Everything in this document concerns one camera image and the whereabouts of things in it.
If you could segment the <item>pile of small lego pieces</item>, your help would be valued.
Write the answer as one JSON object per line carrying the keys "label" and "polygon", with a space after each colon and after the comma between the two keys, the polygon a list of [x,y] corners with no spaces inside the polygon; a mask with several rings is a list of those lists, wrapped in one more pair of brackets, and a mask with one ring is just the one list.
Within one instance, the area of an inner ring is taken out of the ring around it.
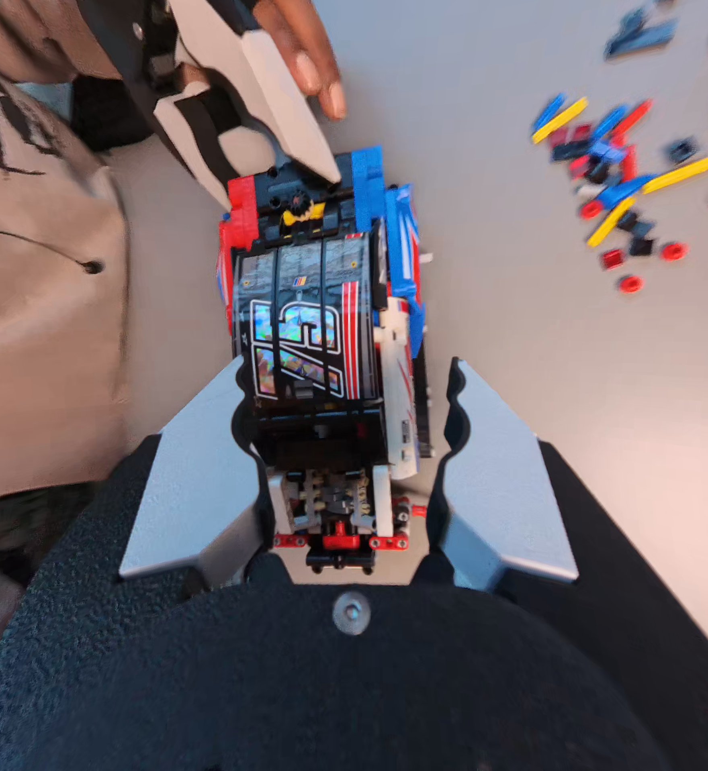
{"label": "pile of small lego pieces", "polygon": [[[649,22],[646,7],[625,14],[608,40],[606,62],[629,59],[633,55],[660,51],[670,44],[678,22],[666,18]],[[685,184],[708,173],[708,155],[693,137],[674,140],[664,148],[668,168],[658,173],[642,173],[638,167],[637,145],[630,141],[636,127],[648,116],[653,99],[611,108],[595,123],[577,122],[588,107],[585,97],[567,104],[567,95],[558,93],[533,121],[533,145],[546,143],[552,163],[567,164],[575,183],[574,194],[581,201],[578,216],[598,223],[586,240],[589,249],[598,249],[609,237],[619,233],[627,238],[624,247],[599,253],[605,272],[625,267],[630,258],[657,254],[666,263],[682,261],[690,251],[682,241],[657,245],[656,224],[645,219],[636,208],[641,197]]]}

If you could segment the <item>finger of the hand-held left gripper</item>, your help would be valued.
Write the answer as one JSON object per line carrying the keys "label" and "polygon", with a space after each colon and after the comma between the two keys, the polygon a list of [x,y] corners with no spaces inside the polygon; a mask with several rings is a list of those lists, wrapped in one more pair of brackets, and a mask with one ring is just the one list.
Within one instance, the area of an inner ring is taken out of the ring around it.
{"label": "finger of the hand-held left gripper", "polygon": [[242,2],[209,2],[177,21],[177,60],[193,81],[208,84],[214,118],[233,178],[257,173],[279,150],[329,184],[341,174],[306,96],[274,40]]}
{"label": "finger of the hand-held left gripper", "polygon": [[212,95],[211,87],[203,81],[189,82],[182,92],[159,99],[153,116],[191,176],[228,213],[232,205],[227,184],[234,170],[205,105],[205,96]]}

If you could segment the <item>red blue lego car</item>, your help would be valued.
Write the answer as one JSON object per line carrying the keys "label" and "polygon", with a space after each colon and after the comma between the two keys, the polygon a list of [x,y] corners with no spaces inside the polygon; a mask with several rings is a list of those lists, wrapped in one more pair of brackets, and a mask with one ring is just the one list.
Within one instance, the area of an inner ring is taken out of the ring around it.
{"label": "red blue lego car", "polygon": [[426,514],[396,490],[434,456],[422,256],[413,187],[387,184],[382,148],[334,159],[337,182],[289,160],[228,183],[217,280],[274,547],[371,576]]}

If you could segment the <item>person's left hand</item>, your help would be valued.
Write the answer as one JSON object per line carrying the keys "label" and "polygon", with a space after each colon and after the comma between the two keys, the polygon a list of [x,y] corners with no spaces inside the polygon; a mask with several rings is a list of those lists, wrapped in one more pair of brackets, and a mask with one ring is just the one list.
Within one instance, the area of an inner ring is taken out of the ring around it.
{"label": "person's left hand", "polygon": [[330,120],[344,120],[348,106],[340,69],[313,2],[257,1],[252,14],[274,40],[301,92],[316,98]]}

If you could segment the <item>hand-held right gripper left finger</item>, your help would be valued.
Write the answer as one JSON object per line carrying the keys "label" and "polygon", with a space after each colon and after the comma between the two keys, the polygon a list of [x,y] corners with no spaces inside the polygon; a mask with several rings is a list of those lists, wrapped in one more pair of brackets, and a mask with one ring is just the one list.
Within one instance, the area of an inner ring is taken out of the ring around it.
{"label": "hand-held right gripper left finger", "polygon": [[271,547],[268,473],[242,422],[247,374],[236,356],[162,429],[123,580],[190,568],[206,587],[223,587]]}

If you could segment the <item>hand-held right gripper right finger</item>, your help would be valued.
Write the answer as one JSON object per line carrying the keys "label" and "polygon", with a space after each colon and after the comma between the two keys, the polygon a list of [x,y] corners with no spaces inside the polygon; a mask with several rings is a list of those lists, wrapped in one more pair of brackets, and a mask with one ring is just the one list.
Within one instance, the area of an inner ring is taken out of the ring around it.
{"label": "hand-held right gripper right finger", "polygon": [[508,571],[579,578],[538,438],[467,361],[452,359],[449,412],[426,513],[431,557],[451,585],[493,592]]}

